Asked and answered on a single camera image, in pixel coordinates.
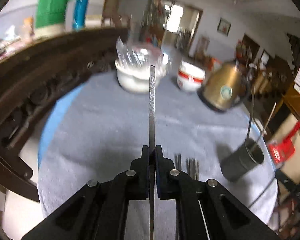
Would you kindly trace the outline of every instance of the kettle handle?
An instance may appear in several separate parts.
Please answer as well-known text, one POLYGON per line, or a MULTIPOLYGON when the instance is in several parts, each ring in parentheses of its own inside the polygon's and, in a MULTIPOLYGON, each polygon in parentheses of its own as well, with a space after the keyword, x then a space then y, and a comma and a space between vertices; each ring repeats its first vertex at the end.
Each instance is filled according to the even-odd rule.
POLYGON ((250 91, 251 91, 250 82, 245 77, 242 77, 242 83, 245 83, 245 85, 246 85, 245 94, 242 97, 240 97, 240 99, 237 102, 233 103, 231 108, 239 105, 240 103, 242 103, 243 100, 248 99, 248 97, 250 95, 250 91))

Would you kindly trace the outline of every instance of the table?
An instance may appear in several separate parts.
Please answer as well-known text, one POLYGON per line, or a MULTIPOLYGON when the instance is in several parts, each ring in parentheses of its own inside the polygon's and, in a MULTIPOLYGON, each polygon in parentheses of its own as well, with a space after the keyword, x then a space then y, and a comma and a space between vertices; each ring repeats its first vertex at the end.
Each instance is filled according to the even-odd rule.
MULTIPOLYGON (((60 108, 57 105, 52 115, 60 108)), ((246 206, 274 176, 265 143, 260 142, 264 163, 236 183, 223 177, 219 161, 243 142, 248 121, 240 107, 223 114, 210 110, 195 93, 180 91, 175 76, 164 77, 156 89, 156 144, 162 145, 164 157, 174 160, 181 153, 183 171, 186 158, 196 158, 199 180, 218 180, 246 206)), ((89 179, 111 180, 141 156, 142 145, 148 145, 148 95, 123 90, 114 72, 93 76, 79 88, 52 134, 39 168, 38 192, 45 216, 89 179)), ((250 136, 258 135, 254 126, 250 136)), ((251 211, 267 223, 276 196, 274 181, 251 211)), ((149 202, 130 202, 126 239, 149 238, 148 212, 149 202)), ((155 199, 154 223, 157 239, 175 239, 174 201, 155 199)))

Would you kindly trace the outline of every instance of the gray cup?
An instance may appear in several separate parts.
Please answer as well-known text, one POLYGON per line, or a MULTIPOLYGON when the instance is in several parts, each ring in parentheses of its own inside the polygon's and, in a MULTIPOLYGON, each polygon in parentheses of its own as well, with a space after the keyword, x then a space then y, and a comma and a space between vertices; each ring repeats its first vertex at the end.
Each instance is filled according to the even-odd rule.
POLYGON ((227 180, 235 182, 258 164, 263 163, 263 152, 258 145, 253 152, 248 150, 254 143, 253 139, 248 138, 234 153, 221 161, 221 171, 227 180))

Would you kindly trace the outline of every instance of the bowl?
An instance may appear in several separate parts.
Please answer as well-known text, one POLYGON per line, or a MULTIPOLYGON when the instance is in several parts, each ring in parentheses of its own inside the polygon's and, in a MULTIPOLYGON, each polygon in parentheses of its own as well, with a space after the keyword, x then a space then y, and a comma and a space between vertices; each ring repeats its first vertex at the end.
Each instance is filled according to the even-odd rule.
POLYGON ((203 69, 182 61, 177 76, 178 87, 186 92, 196 92, 201 87, 205 75, 203 69))
MULTIPOLYGON (((115 60, 115 67, 117 68, 117 77, 121 87, 128 92, 132 93, 147 93, 149 92, 149 69, 146 73, 146 69, 142 71, 131 71, 122 67, 118 59, 115 60)), ((157 87, 160 83, 160 79, 156 75, 155 86, 157 87)))

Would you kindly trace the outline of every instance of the plastic bag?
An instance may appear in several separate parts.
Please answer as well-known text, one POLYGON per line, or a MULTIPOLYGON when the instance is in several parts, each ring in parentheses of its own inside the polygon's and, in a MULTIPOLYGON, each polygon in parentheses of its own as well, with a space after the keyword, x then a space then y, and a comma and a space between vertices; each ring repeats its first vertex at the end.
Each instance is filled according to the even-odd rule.
POLYGON ((150 65, 155 66, 156 77, 167 73, 168 55, 149 43, 124 44, 119 38, 116 43, 120 66, 132 75, 144 75, 149 78, 150 65))

